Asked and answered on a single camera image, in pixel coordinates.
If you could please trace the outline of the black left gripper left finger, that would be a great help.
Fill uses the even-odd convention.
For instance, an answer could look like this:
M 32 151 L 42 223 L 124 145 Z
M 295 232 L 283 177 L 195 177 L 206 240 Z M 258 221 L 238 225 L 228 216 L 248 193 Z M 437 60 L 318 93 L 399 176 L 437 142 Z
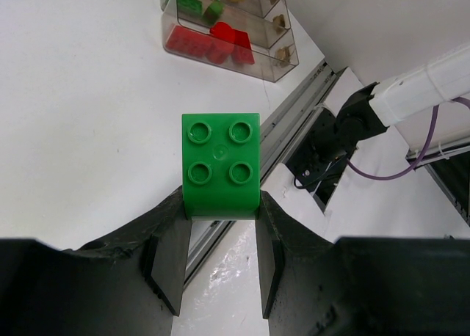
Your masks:
M 191 235 L 183 194 L 77 250 L 1 240 L 3 335 L 169 335 Z

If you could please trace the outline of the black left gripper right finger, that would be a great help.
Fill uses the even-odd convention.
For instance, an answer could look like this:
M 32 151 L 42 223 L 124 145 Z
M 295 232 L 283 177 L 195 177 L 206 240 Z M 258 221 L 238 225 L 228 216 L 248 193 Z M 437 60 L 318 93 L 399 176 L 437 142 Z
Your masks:
M 267 192 L 256 220 L 271 335 L 467 335 L 469 242 L 343 237 L 331 243 Z

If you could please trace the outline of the green lego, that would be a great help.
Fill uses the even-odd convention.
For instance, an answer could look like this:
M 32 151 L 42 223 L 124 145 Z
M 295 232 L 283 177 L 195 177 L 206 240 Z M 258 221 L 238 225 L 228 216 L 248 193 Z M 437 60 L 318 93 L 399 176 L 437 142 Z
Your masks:
M 181 135 L 187 217 L 255 217 L 261 199 L 260 115 L 183 114 Z
M 203 13 L 202 19 L 208 26 L 213 26 L 220 19 L 225 5 L 220 0 L 212 1 Z

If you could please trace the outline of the red rounded lego piece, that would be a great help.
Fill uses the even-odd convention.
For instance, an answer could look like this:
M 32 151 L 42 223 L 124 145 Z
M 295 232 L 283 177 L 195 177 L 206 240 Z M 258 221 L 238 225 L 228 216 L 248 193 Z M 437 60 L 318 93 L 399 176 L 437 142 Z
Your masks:
M 205 57 L 212 64 L 221 65 L 229 57 L 236 65 L 255 64 L 247 32 L 234 29 L 228 23 L 217 22 L 210 28 L 209 34 L 214 41 Z

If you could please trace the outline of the green lego plate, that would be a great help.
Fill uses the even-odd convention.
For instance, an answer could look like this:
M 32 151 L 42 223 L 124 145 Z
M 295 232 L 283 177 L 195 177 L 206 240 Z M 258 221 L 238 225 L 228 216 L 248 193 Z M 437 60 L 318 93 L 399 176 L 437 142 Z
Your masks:
M 200 17 L 202 15 L 202 2 L 200 0 L 177 0 L 178 8 L 191 16 Z

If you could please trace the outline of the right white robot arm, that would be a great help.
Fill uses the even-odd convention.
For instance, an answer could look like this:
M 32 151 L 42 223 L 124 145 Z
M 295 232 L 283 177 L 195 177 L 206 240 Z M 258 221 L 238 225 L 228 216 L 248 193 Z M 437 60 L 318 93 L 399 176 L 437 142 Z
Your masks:
M 466 102 L 469 48 L 352 94 L 313 138 L 322 161 L 425 109 Z M 467 335 L 469 241 L 343 237 L 331 243 L 261 193 L 262 314 L 271 335 Z

